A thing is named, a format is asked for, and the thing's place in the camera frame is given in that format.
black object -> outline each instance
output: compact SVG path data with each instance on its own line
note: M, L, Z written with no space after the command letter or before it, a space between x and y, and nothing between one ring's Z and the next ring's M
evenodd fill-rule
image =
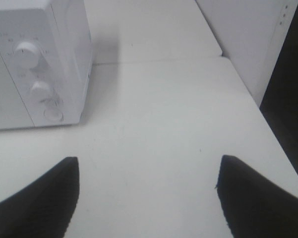
M298 238L298 198L234 156L223 156L217 193L235 238Z
M62 238L78 196L78 160L67 157L0 202L0 238Z

white microwave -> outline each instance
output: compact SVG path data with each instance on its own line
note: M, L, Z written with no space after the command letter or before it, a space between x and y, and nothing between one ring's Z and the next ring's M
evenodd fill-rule
M92 55L83 0L0 0L0 129L78 123Z

white wall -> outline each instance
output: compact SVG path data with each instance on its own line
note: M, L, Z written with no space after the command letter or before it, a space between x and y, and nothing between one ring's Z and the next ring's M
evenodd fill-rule
M259 106L298 0L196 1Z

microwave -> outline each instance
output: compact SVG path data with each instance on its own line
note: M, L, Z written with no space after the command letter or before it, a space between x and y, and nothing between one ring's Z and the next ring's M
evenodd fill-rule
M92 55L83 0L0 0L0 129L79 123Z

white table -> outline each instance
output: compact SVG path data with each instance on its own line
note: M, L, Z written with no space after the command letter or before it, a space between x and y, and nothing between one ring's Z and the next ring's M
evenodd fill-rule
M94 63L222 54L194 0L85 0Z
M214 188L238 156L298 197L298 176L225 58L94 67L82 123L0 132L0 201L66 156L66 238L232 237Z

